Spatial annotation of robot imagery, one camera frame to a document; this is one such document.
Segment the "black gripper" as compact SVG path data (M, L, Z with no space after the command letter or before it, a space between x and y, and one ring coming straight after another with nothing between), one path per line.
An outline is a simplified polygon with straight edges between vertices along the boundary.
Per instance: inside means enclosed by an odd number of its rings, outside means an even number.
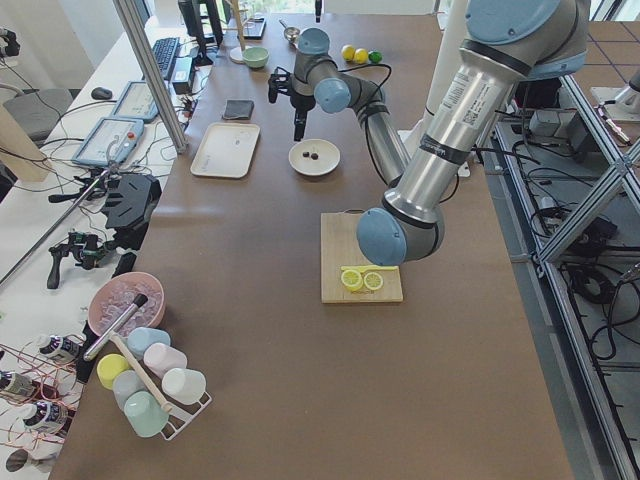
M285 69L275 69L268 80L268 101L275 104L279 95L287 96L295 109L294 140L301 141L305 135L308 112L314 109L316 100L313 95L300 93L294 87L294 77Z

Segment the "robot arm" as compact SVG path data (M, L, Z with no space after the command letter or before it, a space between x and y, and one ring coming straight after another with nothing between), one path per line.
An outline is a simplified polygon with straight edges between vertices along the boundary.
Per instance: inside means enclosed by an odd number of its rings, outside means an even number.
M315 106L354 111L387 190L362 214L356 237L372 263L398 266L433 254L444 238L441 197L513 87L578 71L586 58L587 1L471 1L461 65L414 152L391 120L381 88L339 71L330 39L308 28L297 39L294 69L276 68L268 99L287 95L295 109L294 138L304 135Z

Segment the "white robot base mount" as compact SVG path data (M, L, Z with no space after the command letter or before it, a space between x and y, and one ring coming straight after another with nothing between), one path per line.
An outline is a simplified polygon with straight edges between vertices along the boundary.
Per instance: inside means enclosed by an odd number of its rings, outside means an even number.
M467 35L465 14L468 1L455 0L448 10L447 23L442 34L441 44L429 88L425 112L411 131L400 130L399 134L410 154L418 151L420 140L433 123L437 112L449 86L461 66L459 48Z

